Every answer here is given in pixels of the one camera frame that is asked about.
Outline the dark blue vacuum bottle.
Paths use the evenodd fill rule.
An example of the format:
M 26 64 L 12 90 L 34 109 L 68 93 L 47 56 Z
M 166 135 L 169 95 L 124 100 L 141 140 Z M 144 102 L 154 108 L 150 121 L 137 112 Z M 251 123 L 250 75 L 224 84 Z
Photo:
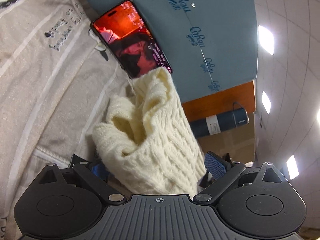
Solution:
M 204 119 L 190 122 L 195 138 L 219 134 L 230 129 L 248 124 L 249 118 L 246 109 L 238 102 L 233 103 L 233 109 Z

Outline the light blue foam board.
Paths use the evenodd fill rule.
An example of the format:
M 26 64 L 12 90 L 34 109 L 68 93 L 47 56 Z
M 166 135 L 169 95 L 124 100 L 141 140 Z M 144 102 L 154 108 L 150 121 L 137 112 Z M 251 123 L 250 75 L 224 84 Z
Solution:
M 123 0 L 88 0 L 105 13 Z M 182 102 L 257 76 L 254 0 L 133 0 L 164 51 Z

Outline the brown cardboard panel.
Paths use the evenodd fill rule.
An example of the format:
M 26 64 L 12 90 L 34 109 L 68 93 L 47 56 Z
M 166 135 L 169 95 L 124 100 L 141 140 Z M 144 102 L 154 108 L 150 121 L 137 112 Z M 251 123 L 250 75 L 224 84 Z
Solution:
M 249 163 L 254 160 L 255 125 L 254 114 L 249 113 L 249 123 L 219 134 L 209 135 L 198 139 L 204 153 L 214 152 L 223 157 L 229 153 L 233 161 Z

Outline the smartphone with red screen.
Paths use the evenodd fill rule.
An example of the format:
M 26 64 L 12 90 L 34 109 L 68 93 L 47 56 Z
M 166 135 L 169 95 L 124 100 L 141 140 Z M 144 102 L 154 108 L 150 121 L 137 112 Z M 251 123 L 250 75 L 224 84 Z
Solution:
M 132 79 L 153 69 L 173 69 L 133 0 L 124 0 L 91 23 L 93 32 L 107 46 Z

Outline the grey storage bag with zipper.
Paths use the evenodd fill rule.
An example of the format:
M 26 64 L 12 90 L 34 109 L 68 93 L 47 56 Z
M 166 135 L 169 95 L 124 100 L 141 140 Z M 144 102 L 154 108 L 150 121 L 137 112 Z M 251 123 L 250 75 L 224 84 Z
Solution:
M 1 239 L 20 237 L 15 204 L 45 165 L 94 156 L 93 127 L 125 93 L 95 17 L 87 0 L 1 3 Z

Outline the cream knitted sweater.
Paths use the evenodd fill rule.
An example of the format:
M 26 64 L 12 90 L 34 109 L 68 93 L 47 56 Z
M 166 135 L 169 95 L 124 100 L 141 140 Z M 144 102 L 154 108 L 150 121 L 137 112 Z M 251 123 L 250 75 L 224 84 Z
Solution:
M 169 72 L 132 81 L 133 97 L 113 96 L 93 140 L 106 168 L 134 194 L 197 194 L 201 151 Z

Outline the orange board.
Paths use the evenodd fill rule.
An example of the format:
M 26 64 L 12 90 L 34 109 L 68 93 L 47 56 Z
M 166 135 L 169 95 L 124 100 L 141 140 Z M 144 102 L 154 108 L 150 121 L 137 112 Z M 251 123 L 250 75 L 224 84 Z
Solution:
M 255 111 L 255 88 L 253 81 L 182 103 L 182 107 L 188 121 L 192 122 L 239 108 L 239 105 L 233 106 L 234 102 L 242 105 L 247 113 Z

